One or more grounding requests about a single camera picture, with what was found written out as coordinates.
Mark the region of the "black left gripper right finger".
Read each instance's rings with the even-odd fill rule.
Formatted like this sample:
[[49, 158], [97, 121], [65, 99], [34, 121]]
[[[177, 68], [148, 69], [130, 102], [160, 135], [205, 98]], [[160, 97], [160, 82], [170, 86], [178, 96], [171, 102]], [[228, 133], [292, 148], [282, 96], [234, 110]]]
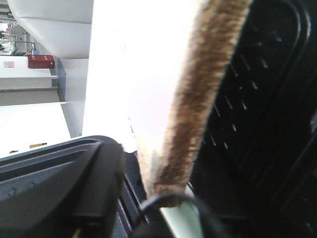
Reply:
[[189, 185], [236, 237], [316, 237], [316, 1], [252, 3]]

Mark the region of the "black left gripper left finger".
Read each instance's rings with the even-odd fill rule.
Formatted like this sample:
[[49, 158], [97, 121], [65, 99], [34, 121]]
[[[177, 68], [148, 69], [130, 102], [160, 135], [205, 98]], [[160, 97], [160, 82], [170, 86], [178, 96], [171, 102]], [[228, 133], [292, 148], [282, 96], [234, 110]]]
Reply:
[[124, 161], [122, 146], [105, 136], [1, 158], [1, 237], [111, 237]]

